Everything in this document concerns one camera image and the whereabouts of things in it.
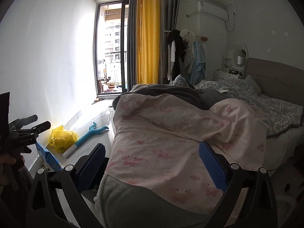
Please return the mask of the person left hand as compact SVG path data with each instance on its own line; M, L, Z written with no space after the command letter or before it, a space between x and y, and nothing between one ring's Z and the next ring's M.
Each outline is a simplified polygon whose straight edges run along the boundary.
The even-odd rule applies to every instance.
M22 165L19 169L15 169L14 165L21 160ZM1 195L5 190L5 186L11 184L12 190L19 190L22 186L22 179L20 178L20 169L24 166L24 157L21 154L17 158L10 156L8 153L1 154Z

